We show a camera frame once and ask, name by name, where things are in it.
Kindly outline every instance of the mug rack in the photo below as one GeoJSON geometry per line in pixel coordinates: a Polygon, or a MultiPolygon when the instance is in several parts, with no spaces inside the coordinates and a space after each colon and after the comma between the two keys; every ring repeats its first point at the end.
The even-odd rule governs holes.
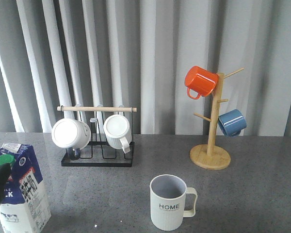
{"type": "Polygon", "coordinates": [[[208,144],[197,145],[190,150],[190,158],[192,162],[202,168],[209,170],[221,170],[228,167],[231,162],[229,153],[225,149],[215,145],[215,137],[220,103],[228,101],[228,99],[221,99],[224,79],[242,70],[244,70],[244,68],[240,68],[227,75],[224,75],[224,73],[217,73],[219,79],[215,89],[212,92],[213,98],[211,117],[207,118],[201,114],[194,113],[195,116],[210,122],[208,144]]]}
{"type": "Polygon", "coordinates": [[[93,112],[93,118],[90,119],[91,140],[88,145],[81,150],[81,156],[78,160],[71,160],[68,151],[61,161],[62,166],[110,166],[110,167],[131,167],[134,153],[133,138],[133,112],[137,112],[137,108],[133,107],[80,107],[80,106],[58,106],[58,111],[74,111],[74,112],[93,112]],[[102,122],[99,122],[97,112],[101,112],[102,122]],[[100,133],[101,126],[104,124],[103,112],[117,112],[130,114],[131,142],[129,144],[130,152],[124,154],[122,150],[110,147],[104,134],[100,133]]]}

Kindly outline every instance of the black metal mug rack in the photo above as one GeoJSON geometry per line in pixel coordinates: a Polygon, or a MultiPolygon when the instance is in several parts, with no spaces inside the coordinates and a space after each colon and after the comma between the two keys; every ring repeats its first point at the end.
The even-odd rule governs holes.
{"type": "Polygon", "coordinates": [[[91,140],[88,145],[81,150],[81,155],[78,159],[70,159],[68,150],[61,161],[62,166],[111,166],[111,167],[131,167],[134,153],[134,138],[133,138],[133,112],[136,108],[125,107],[57,107],[58,111],[90,111],[94,113],[93,118],[90,119],[91,140]],[[97,112],[101,112],[101,120],[97,117],[97,112]],[[129,114],[129,124],[131,129],[131,142],[129,144],[130,152],[124,153],[121,149],[114,149],[106,140],[104,134],[100,133],[101,126],[104,124],[103,112],[114,112],[117,114],[129,114]]]}

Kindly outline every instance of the blue mug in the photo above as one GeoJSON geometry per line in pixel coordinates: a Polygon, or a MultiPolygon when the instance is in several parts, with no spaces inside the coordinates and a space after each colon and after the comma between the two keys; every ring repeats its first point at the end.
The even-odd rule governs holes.
{"type": "Polygon", "coordinates": [[[238,136],[247,127],[246,119],[237,109],[219,116],[218,124],[224,135],[229,137],[238,136]]]}

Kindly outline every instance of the green bottle cap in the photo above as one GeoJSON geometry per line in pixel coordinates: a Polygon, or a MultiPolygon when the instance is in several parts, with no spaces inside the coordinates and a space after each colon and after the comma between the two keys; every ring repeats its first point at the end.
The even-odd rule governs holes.
{"type": "Polygon", "coordinates": [[[12,167],[14,163],[15,163],[15,158],[13,155],[11,154],[0,155],[0,166],[3,164],[10,164],[12,167]]]}

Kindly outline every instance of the wooden mug tree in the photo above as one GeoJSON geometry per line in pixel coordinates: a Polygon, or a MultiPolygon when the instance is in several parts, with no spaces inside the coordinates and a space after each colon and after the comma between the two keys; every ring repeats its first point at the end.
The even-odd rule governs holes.
{"type": "Polygon", "coordinates": [[[194,113],[195,116],[203,118],[210,122],[208,144],[197,145],[193,147],[190,151],[190,158],[193,163],[209,170],[221,170],[226,167],[231,162],[231,157],[229,153],[221,147],[215,145],[215,137],[217,131],[220,103],[227,102],[228,99],[221,99],[223,82],[227,77],[232,76],[244,68],[240,68],[230,74],[224,76],[224,73],[217,73],[219,76],[217,85],[212,92],[212,108],[211,117],[207,118],[198,113],[194,113]]]}

